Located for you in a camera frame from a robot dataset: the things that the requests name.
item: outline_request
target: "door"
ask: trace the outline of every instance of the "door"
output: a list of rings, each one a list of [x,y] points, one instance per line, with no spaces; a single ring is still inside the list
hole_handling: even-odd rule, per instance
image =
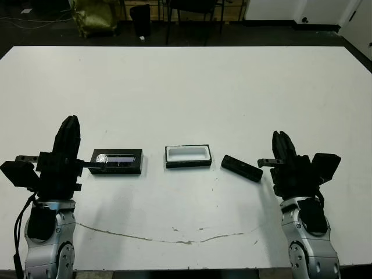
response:
[[[362,0],[351,21],[339,33],[372,60],[372,0]]]

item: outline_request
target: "black cable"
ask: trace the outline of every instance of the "black cable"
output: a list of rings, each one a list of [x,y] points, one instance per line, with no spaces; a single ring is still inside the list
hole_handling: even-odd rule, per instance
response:
[[[22,216],[24,211],[28,208],[31,202],[35,201],[35,196],[37,192],[33,193],[27,200],[26,204],[24,205],[23,209],[19,213],[16,223],[14,225],[14,243],[16,246],[16,253],[13,256],[14,265],[16,269],[16,275],[18,279],[23,279],[23,269],[22,264],[19,256],[19,241],[20,241],[20,233],[21,233],[21,224],[22,224]]]

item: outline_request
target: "chair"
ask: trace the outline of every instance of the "chair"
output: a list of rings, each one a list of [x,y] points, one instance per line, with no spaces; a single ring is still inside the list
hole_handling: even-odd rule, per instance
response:
[[[210,13],[209,21],[212,22],[213,14],[214,14],[214,7],[216,5],[219,5],[221,6],[220,33],[222,32],[225,0],[222,0],[222,3],[217,3],[218,0],[167,0],[166,2],[167,2],[167,9],[168,9],[168,13],[167,13],[168,14],[168,28],[167,28],[166,44],[168,44],[168,41],[169,41],[170,25],[171,25],[173,9],[177,10],[178,22],[180,24],[181,24],[180,10],[184,10],[187,12],[193,12],[193,13],[202,13],[204,14],[204,21],[206,19],[206,15]],[[209,32],[207,33],[204,45],[206,45],[208,34]]]

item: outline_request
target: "black trash can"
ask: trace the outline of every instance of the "black trash can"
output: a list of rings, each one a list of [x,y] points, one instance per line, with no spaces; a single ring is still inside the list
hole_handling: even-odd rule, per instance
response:
[[[150,5],[136,6],[130,9],[129,14],[134,22],[134,30],[139,37],[148,37],[150,28]]]

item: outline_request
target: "cable on floor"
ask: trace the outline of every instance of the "cable on floor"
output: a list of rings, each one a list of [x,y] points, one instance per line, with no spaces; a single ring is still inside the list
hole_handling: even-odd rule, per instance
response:
[[[38,29],[38,28],[43,28],[45,26],[48,26],[52,23],[56,23],[56,22],[68,22],[72,19],[69,18],[69,19],[61,19],[63,16],[65,16],[66,14],[68,13],[64,13],[63,15],[61,15],[59,18],[57,18],[56,20],[31,20],[31,19],[15,19],[15,18],[12,18],[12,17],[0,17],[0,22],[7,22],[7,23],[10,23],[18,28],[21,28],[21,29]],[[25,21],[25,22],[47,22],[47,24],[44,24],[44,25],[41,25],[41,26],[36,26],[36,27],[26,27],[26,26],[21,26],[21,25],[18,25],[14,22],[11,22],[9,20],[5,20],[5,19],[11,19],[11,20],[21,20],[21,21]]]

